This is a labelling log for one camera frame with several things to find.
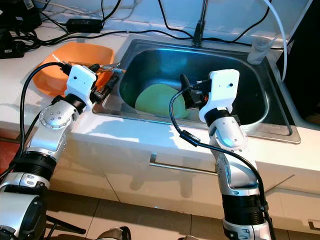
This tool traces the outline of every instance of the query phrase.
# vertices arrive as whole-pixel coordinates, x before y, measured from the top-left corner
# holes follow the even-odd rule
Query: floor tile
[[[188,214],[100,200],[87,238],[96,239],[114,227],[127,226],[133,240],[177,240],[190,234]]]
[[[222,220],[192,215],[191,235],[199,240],[227,240]],[[289,240],[287,230],[275,229],[277,240]]]
[[[46,202],[47,215],[86,229],[87,234],[99,199],[58,191],[49,191],[46,196]],[[52,223],[47,222],[45,235],[49,233],[51,227]],[[77,234],[57,226],[52,234],[51,240],[84,240],[86,234]]]
[[[320,240],[320,235],[299,231],[288,231],[290,240]]]

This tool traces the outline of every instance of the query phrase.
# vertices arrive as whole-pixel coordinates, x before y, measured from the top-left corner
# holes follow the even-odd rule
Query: faucet
[[[192,45],[195,47],[201,47],[202,45],[202,35],[204,34],[204,28],[206,23],[205,17],[206,17],[207,6],[208,6],[208,0],[203,0],[201,17],[198,23],[196,24],[195,31],[192,38]]]

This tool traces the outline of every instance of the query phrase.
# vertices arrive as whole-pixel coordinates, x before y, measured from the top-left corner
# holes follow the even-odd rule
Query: power adapter
[[[98,34],[102,29],[102,21],[100,19],[79,19],[70,18],[65,26],[69,33],[88,33]]]

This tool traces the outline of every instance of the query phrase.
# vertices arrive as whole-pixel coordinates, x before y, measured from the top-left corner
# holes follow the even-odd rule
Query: sink basin
[[[210,48],[133,40],[124,54],[120,77],[112,93],[102,104],[94,107],[97,114],[170,124],[167,117],[136,110],[139,94],[153,84],[166,84],[180,90],[180,74],[191,84],[207,80],[211,71],[235,69],[240,72],[238,91],[232,115],[251,137],[299,143],[300,137],[282,95],[277,88],[271,68],[265,59],[260,65],[246,62],[248,53]],[[199,120],[198,110],[191,110],[178,124],[207,129]]]

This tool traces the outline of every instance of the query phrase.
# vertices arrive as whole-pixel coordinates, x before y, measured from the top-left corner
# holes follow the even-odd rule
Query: white wall
[[[287,36],[299,17],[306,8],[309,0],[273,0],[272,4],[278,11]],[[77,6],[95,11],[100,8],[101,0],[52,0],[66,6]],[[112,7],[117,0],[104,0],[104,6]],[[122,0],[120,6],[130,6],[134,0]],[[168,24],[172,27],[184,27],[193,34],[193,28],[200,18],[202,0],[161,0]],[[241,33],[251,24],[257,22],[267,9],[262,0],[209,0],[206,13],[205,29],[217,33]],[[129,9],[120,9],[115,18],[123,18],[128,15]],[[133,14],[127,20],[150,24],[163,24],[158,0],[140,0]],[[249,34],[255,36],[273,37],[279,33],[279,28],[271,12],[268,17],[252,29]]]

